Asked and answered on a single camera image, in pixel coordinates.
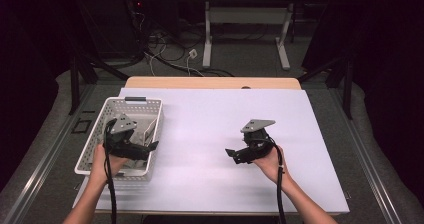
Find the plug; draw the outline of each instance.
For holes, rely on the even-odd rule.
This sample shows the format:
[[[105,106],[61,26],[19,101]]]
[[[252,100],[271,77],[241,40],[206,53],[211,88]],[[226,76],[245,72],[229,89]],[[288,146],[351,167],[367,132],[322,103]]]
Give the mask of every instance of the plug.
[[[196,49],[191,49],[191,51],[188,52],[188,54],[190,55],[191,59],[194,59],[197,57],[197,51]]]

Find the basket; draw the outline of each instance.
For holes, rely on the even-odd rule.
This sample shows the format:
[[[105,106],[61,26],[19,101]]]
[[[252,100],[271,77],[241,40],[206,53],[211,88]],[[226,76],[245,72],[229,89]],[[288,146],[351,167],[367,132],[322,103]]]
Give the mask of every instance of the basket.
[[[125,114],[137,123],[131,142],[137,143],[141,136],[149,132],[151,142],[159,141],[162,131],[163,110],[162,101],[144,97],[110,97],[106,99],[102,110],[94,124],[90,136],[84,146],[81,156],[75,166],[75,173],[90,175],[93,160],[93,150],[103,140],[106,123]],[[149,153],[146,161],[129,160],[114,177],[115,180],[142,180],[148,181],[152,177],[153,166],[158,148]]]

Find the basket handle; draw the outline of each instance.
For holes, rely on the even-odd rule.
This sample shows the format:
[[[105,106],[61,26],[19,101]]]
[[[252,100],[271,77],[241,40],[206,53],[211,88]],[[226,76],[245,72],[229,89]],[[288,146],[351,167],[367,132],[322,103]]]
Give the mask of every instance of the basket handle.
[[[146,102],[146,97],[125,97],[125,101],[138,101],[138,102]]]

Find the white paper sheet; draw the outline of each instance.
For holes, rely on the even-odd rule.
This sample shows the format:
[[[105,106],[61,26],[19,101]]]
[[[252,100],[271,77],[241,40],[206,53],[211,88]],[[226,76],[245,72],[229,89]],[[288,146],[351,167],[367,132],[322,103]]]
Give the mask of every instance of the white paper sheet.
[[[265,129],[304,191],[327,212],[349,212],[304,91],[123,88],[125,96],[162,99],[165,119],[152,180],[115,182],[118,210],[278,212],[275,184],[256,165],[237,165],[225,152],[246,147],[240,129],[250,119],[267,119],[276,121]],[[296,212],[284,194],[283,205]],[[105,189],[97,208],[110,207]]]

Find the table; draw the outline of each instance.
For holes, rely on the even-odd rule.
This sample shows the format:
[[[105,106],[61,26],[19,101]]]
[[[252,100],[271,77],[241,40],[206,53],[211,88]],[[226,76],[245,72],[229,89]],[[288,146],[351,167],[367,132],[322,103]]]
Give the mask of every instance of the table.
[[[258,24],[281,24],[280,36],[275,38],[278,55],[283,70],[290,70],[289,60],[284,48],[284,40],[290,25],[294,5],[288,8],[229,8],[210,7],[205,4],[205,47],[203,51],[203,67],[210,67],[212,55],[212,36],[210,33],[211,23],[258,23]]]
[[[240,89],[246,86],[255,89]],[[291,174],[306,193],[331,214],[349,212],[296,79],[132,77],[120,96],[134,95],[161,98],[165,119],[152,179],[115,182],[118,212],[277,215],[275,184],[255,165],[236,165],[224,151],[245,147],[240,129],[253,118],[276,120],[266,129],[282,143]],[[284,195],[283,204],[286,213],[296,213]],[[107,189],[97,211],[110,211]]]

